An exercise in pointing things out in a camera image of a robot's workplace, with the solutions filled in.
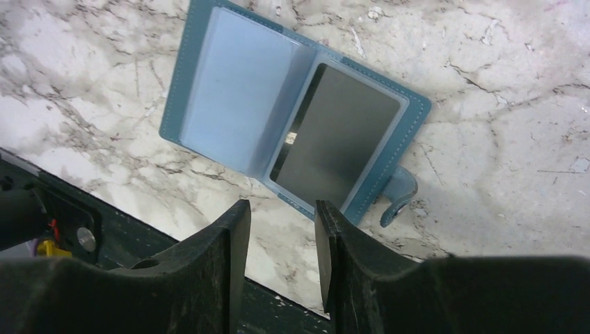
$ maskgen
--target leather strap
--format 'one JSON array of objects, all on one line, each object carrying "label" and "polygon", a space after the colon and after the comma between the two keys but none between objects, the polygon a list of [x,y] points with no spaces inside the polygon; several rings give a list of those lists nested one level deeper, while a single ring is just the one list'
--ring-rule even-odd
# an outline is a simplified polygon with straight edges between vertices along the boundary
[{"label": "leather strap", "polygon": [[381,216],[381,226],[386,227],[410,203],[418,192],[418,182],[410,172],[398,165],[385,185],[382,194],[391,201],[389,208]]}]

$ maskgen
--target marble surface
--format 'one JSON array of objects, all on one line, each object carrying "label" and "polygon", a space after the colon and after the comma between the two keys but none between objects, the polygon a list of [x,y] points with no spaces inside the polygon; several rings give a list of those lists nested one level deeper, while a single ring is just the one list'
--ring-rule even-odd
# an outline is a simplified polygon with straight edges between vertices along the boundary
[{"label": "marble surface", "polygon": [[[402,165],[415,201],[362,229],[417,259],[590,255],[590,3],[239,4],[425,94]],[[238,198],[246,275],[318,310],[312,222],[256,181],[158,136],[188,1],[0,3],[0,147],[183,239]]]}]

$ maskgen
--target card holder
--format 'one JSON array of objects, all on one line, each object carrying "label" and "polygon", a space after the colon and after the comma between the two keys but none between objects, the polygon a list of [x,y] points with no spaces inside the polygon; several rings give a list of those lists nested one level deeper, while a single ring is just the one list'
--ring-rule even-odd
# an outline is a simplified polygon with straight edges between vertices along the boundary
[{"label": "card holder", "polygon": [[233,3],[192,1],[160,134],[309,217],[328,199],[357,224],[429,110],[425,97]]}]

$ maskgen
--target yellow connector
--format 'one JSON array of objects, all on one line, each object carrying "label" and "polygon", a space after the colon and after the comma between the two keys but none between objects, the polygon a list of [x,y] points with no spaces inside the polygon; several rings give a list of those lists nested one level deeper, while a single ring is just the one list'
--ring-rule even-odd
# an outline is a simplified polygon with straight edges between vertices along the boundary
[{"label": "yellow connector", "polygon": [[67,250],[57,247],[52,240],[44,240],[37,246],[37,256],[72,256]]}]

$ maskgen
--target open wallet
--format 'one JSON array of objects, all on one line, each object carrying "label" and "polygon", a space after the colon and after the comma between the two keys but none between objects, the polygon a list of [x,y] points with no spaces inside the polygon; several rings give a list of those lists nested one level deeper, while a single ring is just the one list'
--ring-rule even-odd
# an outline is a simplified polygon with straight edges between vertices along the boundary
[{"label": "open wallet", "polygon": [[330,200],[391,223],[417,191],[398,162],[430,101],[229,1],[191,2],[162,138],[259,180],[312,218]]}]

